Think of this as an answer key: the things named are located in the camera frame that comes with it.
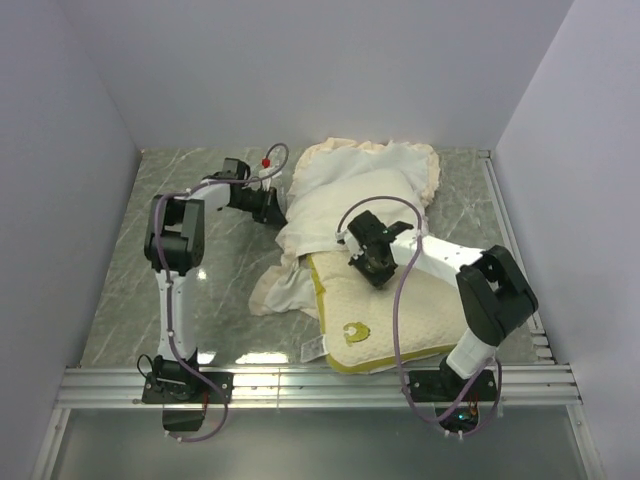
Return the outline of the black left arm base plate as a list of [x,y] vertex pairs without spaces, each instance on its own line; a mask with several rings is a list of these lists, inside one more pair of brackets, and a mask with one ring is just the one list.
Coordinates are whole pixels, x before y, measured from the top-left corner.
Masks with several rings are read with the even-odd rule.
[[202,372],[203,381],[187,370],[160,370],[147,376],[143,405],[162,408],[162,425],[170,433],[196,432],[211,405],[229,403],[234,375],[227,371]]

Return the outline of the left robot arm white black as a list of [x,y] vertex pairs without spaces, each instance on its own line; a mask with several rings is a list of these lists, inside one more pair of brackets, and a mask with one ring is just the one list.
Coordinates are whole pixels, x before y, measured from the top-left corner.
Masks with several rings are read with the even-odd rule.
[[265,157],[261,168],[234,158],[194,187],[156,196],[151,205],[143,252],[159,291],[160,340],[146,388],[175,402],[200,398],[209,385],[199,372],[193,327],[192,289],[205,253],[205,217],[232,208],[259,224],[286,224],[277,180],[286,163]]

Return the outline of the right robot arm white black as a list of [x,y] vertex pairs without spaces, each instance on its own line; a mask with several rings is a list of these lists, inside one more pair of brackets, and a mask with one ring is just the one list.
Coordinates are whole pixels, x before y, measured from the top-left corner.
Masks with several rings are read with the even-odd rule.
[[476,376],[495,358],[502,342],[539,307],[538,299],[511,252],[464,247],[426,233],[425,220],[384,224],[366,210],[341,221],[336,241],[347,247],[349,264],[375,288],[400,276],[392,307],[393,350],[401,364],[400,298],[409,274],[419,270],[454,287],[461,300],[466,330],[441,367],[444,394],[460,400],[472,392]]

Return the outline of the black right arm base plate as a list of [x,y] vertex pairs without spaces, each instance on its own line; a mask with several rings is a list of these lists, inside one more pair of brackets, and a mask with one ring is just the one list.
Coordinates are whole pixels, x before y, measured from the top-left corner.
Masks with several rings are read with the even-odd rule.
[[483,369],[468,380],[441,370],[410,370],[406,383],[409,405],[442,403],[429,423],[459,440],[482,431],[498,416],[502,386],[501,368]]

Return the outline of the white pillowcase with peach ruffles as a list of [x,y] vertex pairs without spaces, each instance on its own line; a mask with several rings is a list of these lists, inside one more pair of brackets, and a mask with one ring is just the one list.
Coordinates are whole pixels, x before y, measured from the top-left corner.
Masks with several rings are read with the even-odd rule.
[[287,225],[275,242],[280,263],[257,281],[248,301],[253,315],[301,310],[316,318],[310,268],[304,258],[343,251],[336,234],[366,208],[383,222],[412,222],[400,198],[424,210],[439,187],[439,156],[428,144],[358,143],[329,138],[297,160],[285,198]]

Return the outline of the cream pillow with yellow edge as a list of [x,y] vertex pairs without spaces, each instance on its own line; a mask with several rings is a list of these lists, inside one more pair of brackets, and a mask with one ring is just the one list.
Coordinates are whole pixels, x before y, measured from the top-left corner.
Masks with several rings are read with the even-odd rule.
[[[403,268],[380,290],[348,264],[344,252],[308,259],[321,335],[301,346],[303,363],[324,357],[340,373],[365,374],[396,365],[393,303]],[[399,303],[404,362],[451,351],[467,329],[459,292],[433,275],[412,269]]]

